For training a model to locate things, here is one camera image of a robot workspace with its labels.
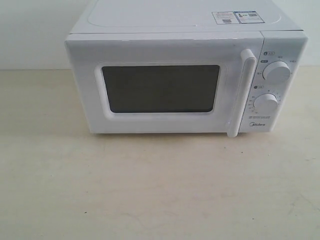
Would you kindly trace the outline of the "white microwave door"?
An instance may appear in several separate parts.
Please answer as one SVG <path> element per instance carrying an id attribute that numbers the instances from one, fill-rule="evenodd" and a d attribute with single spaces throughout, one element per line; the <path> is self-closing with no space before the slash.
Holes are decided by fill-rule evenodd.
<path id="1" fill-rule="evenodd" d="M 94 134 L 241 131 L 264 37 L 70 34 L 65 47 Z"/>

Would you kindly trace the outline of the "white microwave oven body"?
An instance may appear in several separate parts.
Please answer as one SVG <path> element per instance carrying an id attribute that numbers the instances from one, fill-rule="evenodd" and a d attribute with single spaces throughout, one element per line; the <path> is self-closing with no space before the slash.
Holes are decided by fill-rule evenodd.
<path id="1" fill-rule="evenodd" d="M 256 11 L 264 23 L 217 24 L 212 15 L 212 12 L 235 11 Z M 69 35 L 231 32 L 260 32 L 264 38 L 239 133 L 270 132 L 308 41 L 303 29 L 271 0 L 94 0 Z M 263 71 L 276 61 L 287 63 L 291 75 L 285 82 L 269 84 L 263 78 Z M 254 100 L 263 94 L 276 97 L 277 110 L 272 113 L 255 111 Z"/>

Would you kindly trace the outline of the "white lower control knob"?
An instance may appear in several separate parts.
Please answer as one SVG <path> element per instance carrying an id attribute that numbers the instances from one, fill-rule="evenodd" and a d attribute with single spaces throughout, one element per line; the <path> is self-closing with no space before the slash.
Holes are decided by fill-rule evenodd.
<path id="1" fill-rule="evenodd" d="M 257 113 L 269 114 L 277 110 L 279 106 L 277 98 L 270 93 L 258 96 L 254 102 L 253 107 Z"/>

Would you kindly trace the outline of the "white control knob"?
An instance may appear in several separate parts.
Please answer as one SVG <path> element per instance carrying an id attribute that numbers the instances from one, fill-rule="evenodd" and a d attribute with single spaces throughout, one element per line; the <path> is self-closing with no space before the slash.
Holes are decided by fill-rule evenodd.
<path id="1" fill-rule="evenodd" d="M 270 93 L 258 96 L 254 102 L 253 107 L 257 113 L 269 114 L 277 110 L 279 106 L 277 98 Z"/>
<path id="2" fill-rule="evenodd" d="M 289 80 L 291 77 L 291 70 L 287 63 L 275 61 L 265 67 L 262 76 L 269 84 L 280 84 Z"/>

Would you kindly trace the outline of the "white upper control knob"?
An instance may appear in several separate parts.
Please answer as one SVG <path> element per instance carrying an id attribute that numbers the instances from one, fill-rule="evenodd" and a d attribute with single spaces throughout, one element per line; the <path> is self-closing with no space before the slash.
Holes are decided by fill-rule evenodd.
<path id="1" fill-rule="evenodd" d="M 262 76 L 269 84 L 280 84 L 289 80 L 291 77 L 291 70 L 287 63 L 275 61 L 265 67 Z"/>

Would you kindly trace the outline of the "blue white warning sticker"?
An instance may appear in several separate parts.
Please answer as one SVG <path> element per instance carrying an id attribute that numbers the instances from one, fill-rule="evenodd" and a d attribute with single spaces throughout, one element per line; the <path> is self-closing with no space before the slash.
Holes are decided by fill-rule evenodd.
<path id="1" fill-rule="evenodd" d="M 212 12 L 218 25 L 263 24 L 265 21 L 256 11 L 219 11 Z"/>

